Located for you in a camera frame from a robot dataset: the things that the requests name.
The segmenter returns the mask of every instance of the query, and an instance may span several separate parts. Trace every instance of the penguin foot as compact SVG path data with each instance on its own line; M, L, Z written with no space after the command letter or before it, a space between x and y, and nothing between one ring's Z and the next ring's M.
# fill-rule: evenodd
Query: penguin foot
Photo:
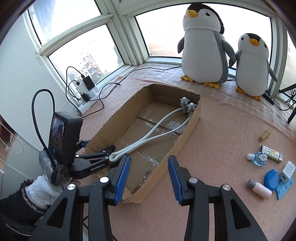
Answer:
M210 87L214 87L215 89L219 89L219 87L220 87L220 83L217 83L217 82L215 82L215 83L211 83L211 82L204 83L204 85L208 85Z
M259 101L261 101L261 96L253 96L253 98L254 98L255 100L259 100Z
M240 92L241 94L244 94L244 95L247 94L247 93L244 92L240 87L236 87L236 88L235 88L235 91L238 91L238 92Z
M182 75L181 77L180 77L180 79L182 79L182 80L186 80L186 81L189 81L189 82L193 82L194 80L193 79L190 79L189 77L187 77L186 75Z

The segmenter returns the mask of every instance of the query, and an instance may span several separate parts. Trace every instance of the window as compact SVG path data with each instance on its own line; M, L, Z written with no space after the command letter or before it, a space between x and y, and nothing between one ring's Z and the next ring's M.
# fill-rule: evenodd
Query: window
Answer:
M90 30L68 42L49 56L59 74L66 80L66 68L76 67L97 84L124 65L106 25Z
M290 38L289 33L287 33L287 37L288 37L287 60L286 60L284 76L281 82L281 89L287 88L296 83L296 72L295 72L296 49Z
M94 0L36 0L29 13L42 45L71 27L101 15Z
M184 37L183 17L189 5L165 7L136 16L150 57L182 57L182 52L177 52L177 45ZM235 6L206 5L219 14L225 28L223 36L235 52L238 50L239 37L245 33L253 33L267 44L270 59L272 39L269 17Z

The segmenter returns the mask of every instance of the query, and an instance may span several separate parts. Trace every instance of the large penguin plush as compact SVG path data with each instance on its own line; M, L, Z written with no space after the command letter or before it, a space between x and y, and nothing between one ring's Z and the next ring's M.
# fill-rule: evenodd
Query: large penguin plush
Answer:
M268 73L274 81L277 78L268 63L268 47L266 43L256 34L243 34L239 38L239 50L235 53L236 69L236 91L253 96L260 100L268 83ZM229 60L229 66L235 62Z
M226 54L235 62L235 53L223 37L224 26L215 10L202 3L189 6L183 19L184 37L178 43L183 51L183 80L219 88L228 78Z

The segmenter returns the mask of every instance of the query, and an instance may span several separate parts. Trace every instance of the lighter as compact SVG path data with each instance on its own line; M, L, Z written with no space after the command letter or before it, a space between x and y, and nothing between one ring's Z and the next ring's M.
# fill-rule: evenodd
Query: lighter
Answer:
M281 154L275 150L272 150L267 146L261 145L260 151L262 151L265 155L267 155L267 157L269 157L270 159L272 159L278 163L281 163L283 161L283 154Z

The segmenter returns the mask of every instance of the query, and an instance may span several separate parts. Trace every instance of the gloved hand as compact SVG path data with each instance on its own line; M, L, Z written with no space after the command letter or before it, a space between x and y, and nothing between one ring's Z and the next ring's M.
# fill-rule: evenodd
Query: gloved hand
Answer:
M25 188L29 200L40 208L47 208L61 194L62 188L49 183L45 175L39 176L35 182Z

